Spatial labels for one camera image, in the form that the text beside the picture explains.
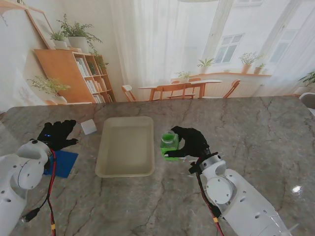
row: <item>blue cloth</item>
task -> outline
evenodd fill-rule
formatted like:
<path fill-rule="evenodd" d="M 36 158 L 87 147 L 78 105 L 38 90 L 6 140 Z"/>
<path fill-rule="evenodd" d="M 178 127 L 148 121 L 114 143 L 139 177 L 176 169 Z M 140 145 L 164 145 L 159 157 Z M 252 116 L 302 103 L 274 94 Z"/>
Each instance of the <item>blue cloth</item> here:
<path fill-rule="evenodd" d="M 77 159 L 77 153 L 68 152 L 68 151 L 55 151 L 56 159 L 57 159 L 57 169 L 56 169 L 56 176 L 61 178 L 68 178 L 70 171 Z M 53 173 L 53 156 L 50 158 L 50 169 L 44 171 L 44 175 L 51 175 Z"/>

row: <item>plastic tray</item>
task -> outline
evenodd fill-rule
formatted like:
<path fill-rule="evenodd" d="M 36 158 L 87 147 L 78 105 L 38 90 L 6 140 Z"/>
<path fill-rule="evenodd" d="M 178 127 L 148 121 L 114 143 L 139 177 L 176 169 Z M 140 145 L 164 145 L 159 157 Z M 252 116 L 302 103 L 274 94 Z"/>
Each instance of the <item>plastic tray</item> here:
<path fill-rule="evenodd" d="M 150 117 L 107 119 L 95 173 L 99 177 L 139 177 L 149 176 L 153 171 L 153 120 Z"/>

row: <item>small white block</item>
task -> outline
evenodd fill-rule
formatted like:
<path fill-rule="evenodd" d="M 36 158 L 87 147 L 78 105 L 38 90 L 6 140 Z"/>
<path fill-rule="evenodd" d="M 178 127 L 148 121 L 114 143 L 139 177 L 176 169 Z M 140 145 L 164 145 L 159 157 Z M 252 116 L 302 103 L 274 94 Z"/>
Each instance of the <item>small white block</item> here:
<path fill-rule="evenodd" d="M 81 123 L 84 134 L 91 134 L 97 131 L 95 123 L 92 119 Z"/>

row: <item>wooden bookshelf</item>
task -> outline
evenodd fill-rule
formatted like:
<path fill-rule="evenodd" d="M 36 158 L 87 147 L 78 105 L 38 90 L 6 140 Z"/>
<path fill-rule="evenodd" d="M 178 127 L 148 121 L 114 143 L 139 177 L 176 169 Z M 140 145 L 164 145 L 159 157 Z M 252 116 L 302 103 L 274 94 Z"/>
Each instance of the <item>wooden bookshelf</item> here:
<path fill-rule="evenodd" d="M 68 103 L 96 103 L 93 95 L 102 96 L 106 103 L 111 102 L 108 96 L 110 95 L 112 101 L 116 102 L 106 68 L 98 66 L 96 62 L 103 60 L 102 56 L 96 58 L 96 56 L 84 53 L 47 49 L 35 49 L 35 54 L 48 78 L 57 79 L 61 83 L 71 86 L 69 90 L 59 92 Z M 84 62 L 87 71 L 82 73 L 77 60 Z M 86 82 L 93 83 L 96 92 L 90 91 Z"/>

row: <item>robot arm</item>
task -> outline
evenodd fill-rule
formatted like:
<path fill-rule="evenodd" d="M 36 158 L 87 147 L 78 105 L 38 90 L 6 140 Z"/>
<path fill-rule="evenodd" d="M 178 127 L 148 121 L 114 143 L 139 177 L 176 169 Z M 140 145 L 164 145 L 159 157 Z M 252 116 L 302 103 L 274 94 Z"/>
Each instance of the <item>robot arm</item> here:
<path fill-rule="evenodd" d="M 218 155 L 201 165 L 206 191 L 222 217 L 239 236 L 290 236 L 274 207 Z"/>
<path fill-rule="evenodd" d="M 291 236 L 270 202 L 240 174 L 227 169 L 225 161 L 217 153 L 210 152 L 201 132 L 178 126 L 172 130 L 180 140 L 185 140 L 185 145 L 181 150 L 168 151 L 166 155 L 199 157 L 189 171 L 197 173 L 197 177 L 203 174 L 207 178 L 206 190 L 215 217 L 224 217 L 238 236 Z"/>
<path fill-rule="evenodd" d="M 39 184 L 50 155 L 46 144 L 33 140 L 15 154 L 0 157 L 1 235 L 14 229 L 26 206 L 27 191 Z"/>
<path fill-rule="evenodd" d="M 15 154 L 0 157 L 0 235 L 7 236 L 14 229 L 27 203 L 27 191 L 35 188 L 44 173 L 44 166 L 52 155 L 78 142 L 67 140 L 75 120 L 45 123 L 37 140 L 21 146 Z M 40 207 L 29 212 L 33 219 Z"/>

